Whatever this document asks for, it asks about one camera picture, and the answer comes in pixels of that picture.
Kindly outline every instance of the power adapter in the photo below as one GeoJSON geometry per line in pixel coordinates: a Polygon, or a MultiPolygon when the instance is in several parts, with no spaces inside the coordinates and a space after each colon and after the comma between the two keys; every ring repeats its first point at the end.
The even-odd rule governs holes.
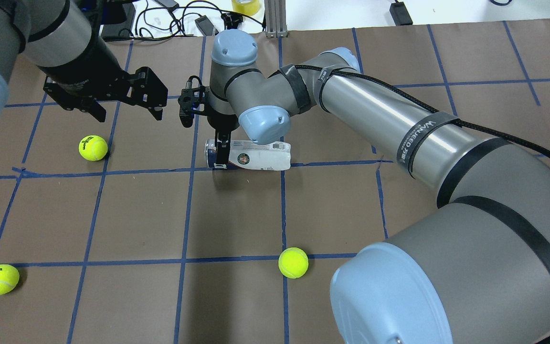
{"type": "Polygon", "coordinates": [[[156,0],[156,2],[162,7],[167,7],[167,11],[175,11],[180,8],[180,5],[173,0],[156,0]]]}
{"type": "Polygon", "coordinates": [[[413,20],[409,15],[409,11],[406,10],[404,2],[401,1],[391,4],[390,13],[396,26],[413,25],[413,20]]]}

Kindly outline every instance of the table surface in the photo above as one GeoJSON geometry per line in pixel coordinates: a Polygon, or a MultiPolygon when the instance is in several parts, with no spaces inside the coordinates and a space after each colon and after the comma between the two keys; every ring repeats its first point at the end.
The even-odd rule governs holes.
{"type": "MultiPolygon", "coordinates": [[[[179,0],[181,6],[189,0],[179,0]]],[[[212,0],[221,9],[232,10],[231,0],[212,0]]],[[[253,17],[262,21],[264,0],[253,17]]],[[[286,1],[286,22],[289,31],[294,30],[324,30],[368,28],[373,26],[394,26],[389,13],[392,0],[288,0],[286,1]]],[[[154,0],[148,0],[149,7],[159,6],[154,0]]],[[[445,24],[452,22],[497,22],[501,20],[527,20],[550,18],[550,1],[545,0],[513,0],[508,6],[496,6],[487,0],[406,0],[406,7],[414,24],[445,24]]],[[[139,13],[146,8],[146,0],[135,2],[139,13]]],[[[208,6],[195,3],[192,6],[208,6]]],[[[220,31],[222,20],[217,11],[197,9],[198,13],[207,15],[220,31]]],[[[194,19],[189,18],[187,33],[201,35],[194,25],[194,19]]],[[[167,24],[170,17],[166,11],[149,11],[146,14],[149,23],[161,22],[167,24]]],[[[147,27],[140,20],[139,27],[147,27]]],[[[240,27],[246,32],[260,32],[262,27],[246,20],[240,27]]],[[[167,31],[152,30],[155,36],[167,35],[167,31]]]]}
{"type": "MultiPolygon", "coordinates": [[[[254,37],[266,75],[347,46],[366,74],[550,148],[550,19],[254,37]]],[[[118,102],[103,103],[105,123],[64,111],[18,58],[0,116],[0,263],[21,284],[0,296],[0,343],[341,343],[334,271],[436,211],[433,190],[319,107],[292,119],[290,170],[207,168],[213,130],[204,118],[183,128],[176,99],[191,74],[208,84],[213,40],[108,45],[168,87],[159,122],[118,102]],[[83,160],[86,135],[109,156],[83,160]],[[292,280],[277,257],[294,246],[310,268],[292,280]]]]}

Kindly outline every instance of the gray robot arm segment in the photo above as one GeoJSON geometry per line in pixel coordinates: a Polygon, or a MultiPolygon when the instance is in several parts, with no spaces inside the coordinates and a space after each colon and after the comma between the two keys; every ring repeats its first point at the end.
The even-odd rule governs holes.
{"type": "MultiPolygon", "coordinates": [[[[216,37],[216,54],[216,47],[228,54],[239,48],[226,46],[228,34],[216,37]]],[[[240,114],[248,136],[284,135],[289,126],[268,117],[301,111],[286,78],[265,79],[252,58],[231,67],[212,57],[212,92],[240,114]],[[251,109],[266,109],[265,120],[244,124],[251,109]]],[[[529,344],[550,330],[550,169],[506,140],[475,137],[451,124],[453,116],[360,75],[329,74],[329,66],[350,70],[343,54],[304,65],[318,67],[299,70],[310,104],[428,185],[440,208],[335,273],[330,298],[345,342],[529,344]]]]}
{"type": "Polygon", "coordinates": [[[19,51],[48,76],[44,91],[63,109],[104,122],[98,100],[120,100],[162,119],[168,90],[159,77],[148,67],[124,71],[70,0],[0,0],[0,111],[19,51]]]}

